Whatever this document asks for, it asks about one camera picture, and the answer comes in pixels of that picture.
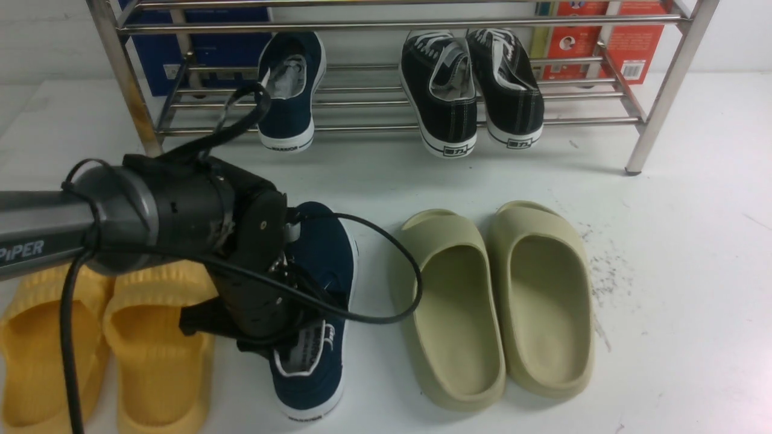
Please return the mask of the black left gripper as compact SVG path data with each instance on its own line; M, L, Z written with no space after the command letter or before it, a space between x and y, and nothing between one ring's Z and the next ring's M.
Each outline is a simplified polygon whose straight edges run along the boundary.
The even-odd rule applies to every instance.
M297 286L299 279L286 259L286 195L272 181L224 160L210 159L210 163L235 194L233 228L215 258L272 282ZM311 309L269 283L214 266L207 266L207 272L218 295L182 309L183 335L210 333L234 339L240 351L270 356L298 343L301 330L314 324Z

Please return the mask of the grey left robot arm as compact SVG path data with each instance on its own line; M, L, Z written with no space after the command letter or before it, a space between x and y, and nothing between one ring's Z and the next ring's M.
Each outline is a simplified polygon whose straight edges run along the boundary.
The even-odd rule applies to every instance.
M321 313L282 295L303 289L286 257L286 195L224 160L163 162L126 156L97 164L60 190L4 190L2 278L73 261L91 250L99 274L126 274L178 258L202 263L216 294L186 302L184 335L212 333L243 351L295 341Z

